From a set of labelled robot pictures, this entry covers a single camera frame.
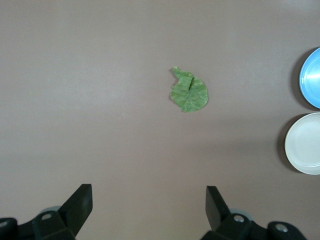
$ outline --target lettuce leaf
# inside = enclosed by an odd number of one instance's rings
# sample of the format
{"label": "lettuce leaf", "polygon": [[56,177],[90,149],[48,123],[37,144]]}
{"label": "lettuce leaf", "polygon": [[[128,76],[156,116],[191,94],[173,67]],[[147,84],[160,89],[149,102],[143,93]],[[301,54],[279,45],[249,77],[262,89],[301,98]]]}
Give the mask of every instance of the lettuce leaf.
{"label": "lettuce leaf", "polygon": [[181,71],[177,66],[172,68],[179,79],[171,89],[171,98],[183,112],[195,112],[208,102],[208,90],[205,84],[191,72]]}

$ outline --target screw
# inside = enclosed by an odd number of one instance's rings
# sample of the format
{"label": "screw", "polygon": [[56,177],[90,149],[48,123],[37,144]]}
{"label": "screw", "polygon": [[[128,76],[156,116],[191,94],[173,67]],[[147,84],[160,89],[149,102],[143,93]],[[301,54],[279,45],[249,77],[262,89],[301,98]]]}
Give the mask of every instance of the screw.
{"label": "screw", "polygon": [[275,225],[275,228],[276,228],[278,231],[283,232],[283,233],[286,233],[286,232],[289,231],[288,228],[287,228],[285,225],[281,224],[281,223],[276,224],[276,225]]}
{"label": "screw", "polygon": [[49,218],[51,218],[51,214],[47,213],[41,217],[41,220],[47,220]]}
{"label": "screw", "polygon": [[0,228],[5,227],[7,225],[8,225],[7,221],[0,222]]}
{"label": "screw", "polygon": [[233,219],[238,223],[243,223],[245,221],[245,219],[240,215],[235,215]]}

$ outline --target plate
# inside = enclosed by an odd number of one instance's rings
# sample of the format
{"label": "plate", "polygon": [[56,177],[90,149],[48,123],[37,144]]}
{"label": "plate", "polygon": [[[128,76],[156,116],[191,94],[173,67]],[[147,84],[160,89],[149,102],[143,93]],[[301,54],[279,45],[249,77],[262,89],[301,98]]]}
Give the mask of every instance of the plate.
{"label": "plate", "polygon": [[305,174],[320,174],[320,112],[301,117],[289,129],[284,142],[289,162]]}
{"label": "plate", "polygon": [[299,85],[304,98],[320,109],[320,48],[305,60],[300,71]]}

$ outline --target white plate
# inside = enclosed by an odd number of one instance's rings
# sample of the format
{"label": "white plate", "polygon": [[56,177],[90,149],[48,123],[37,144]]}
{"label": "white plate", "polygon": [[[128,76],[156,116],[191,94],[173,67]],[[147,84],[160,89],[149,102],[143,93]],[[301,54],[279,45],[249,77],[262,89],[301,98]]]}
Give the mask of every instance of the white plate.
{"label": "white plate", "polygon": [[305,174],[320,174],[320,112],[297,120],[286,134],[284,149],[289,162]]}

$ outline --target folded leaf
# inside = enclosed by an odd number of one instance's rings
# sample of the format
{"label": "folded leaf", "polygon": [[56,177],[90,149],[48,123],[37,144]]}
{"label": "folded leaf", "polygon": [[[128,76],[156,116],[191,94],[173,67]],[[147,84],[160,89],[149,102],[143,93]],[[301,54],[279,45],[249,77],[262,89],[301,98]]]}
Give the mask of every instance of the folded leaf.
{"label": "folded leaf", "polygon": [[203,108],[208,102],[205,84],[191,72],[181,71],[175,66],[173,73],[179,79],[171,89],[171,98],[186,113]]}

